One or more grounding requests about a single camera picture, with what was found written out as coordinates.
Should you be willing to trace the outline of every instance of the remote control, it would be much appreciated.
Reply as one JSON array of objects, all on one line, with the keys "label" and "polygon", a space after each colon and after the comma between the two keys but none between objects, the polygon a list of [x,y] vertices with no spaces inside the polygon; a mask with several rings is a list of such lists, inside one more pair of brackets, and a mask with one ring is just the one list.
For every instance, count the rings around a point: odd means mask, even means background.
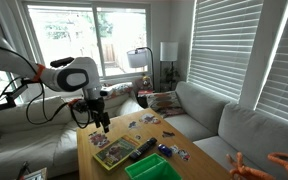
[{"label": "remote control", "polygon": [[145,151],[147,151],[151,146],[153,146],[157,140],[155,138],[150,138],[147,140],[143,145],[141,145],[138,149],[136,149],[132,154],[130,155],[130,158],[133,160],[138,159]]}]

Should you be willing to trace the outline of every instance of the green plastic bin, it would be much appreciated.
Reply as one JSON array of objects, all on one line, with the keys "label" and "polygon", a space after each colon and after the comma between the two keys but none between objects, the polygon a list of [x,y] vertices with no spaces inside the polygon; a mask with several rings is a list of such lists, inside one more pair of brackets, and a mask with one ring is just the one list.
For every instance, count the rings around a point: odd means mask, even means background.
[{"label": "green plastic bin", "polygon": [[132,180],[181,180],[173,167],[156,153],[125,168]]}]

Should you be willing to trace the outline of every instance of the white lamp shade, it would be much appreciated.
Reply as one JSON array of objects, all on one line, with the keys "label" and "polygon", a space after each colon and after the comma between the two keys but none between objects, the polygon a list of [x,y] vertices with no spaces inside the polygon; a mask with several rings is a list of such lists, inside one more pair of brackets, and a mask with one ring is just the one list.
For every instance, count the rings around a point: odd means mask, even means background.
[{"label": "white lamp shade", "polygon": [[148,63],[148,53],[145,49],[132,50],[127,52],[128,62],[131,68],[144,67]]},{"label": "white lamp shade", "polygon": [[177,61],[178,42],[161,42],[161,61]]}]

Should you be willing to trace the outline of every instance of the floor lamp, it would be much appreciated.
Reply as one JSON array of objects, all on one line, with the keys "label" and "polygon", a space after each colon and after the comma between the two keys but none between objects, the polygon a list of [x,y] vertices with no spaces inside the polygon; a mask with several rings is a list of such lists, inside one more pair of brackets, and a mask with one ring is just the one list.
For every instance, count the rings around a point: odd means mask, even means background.
[{"label": "floor lamp", "polygon": [[173,62],[177,61],[177,52],[178,52],[178,42],[161,42],[161,61],[169,61],[171,63],[171,87],[170,90],[172,90],[172,85],[174,81],[174,66]]},{"label": "floor lamp", "polygon": [[154,68],[153,68],[153,53],[152,50],[148,47],[136,48],[127,52],[128,62],[131,68],[140,68],[148,65],[149,59],[151,60],[152,67],[152,85],[154,87]]}]

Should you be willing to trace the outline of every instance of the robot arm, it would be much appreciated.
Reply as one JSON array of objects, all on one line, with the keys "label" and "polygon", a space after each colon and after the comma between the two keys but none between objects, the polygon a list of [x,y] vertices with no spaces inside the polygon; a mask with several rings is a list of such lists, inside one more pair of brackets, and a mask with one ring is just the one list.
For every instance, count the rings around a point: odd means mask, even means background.
[{"label": "robot arm", "polygon": [[54,91],[72,92],[83,90],[86,109],[90,111],[96,126],[101,123],[108,131],[109,117],[104,113],[102,86],[99,82],[97,66],[93,59],[80,57],[73,59],[64,68],[49,69],[27,61],[17,54],[12,47],[0,37],[0,70],[12,72],[30,80],[42,82]]}]

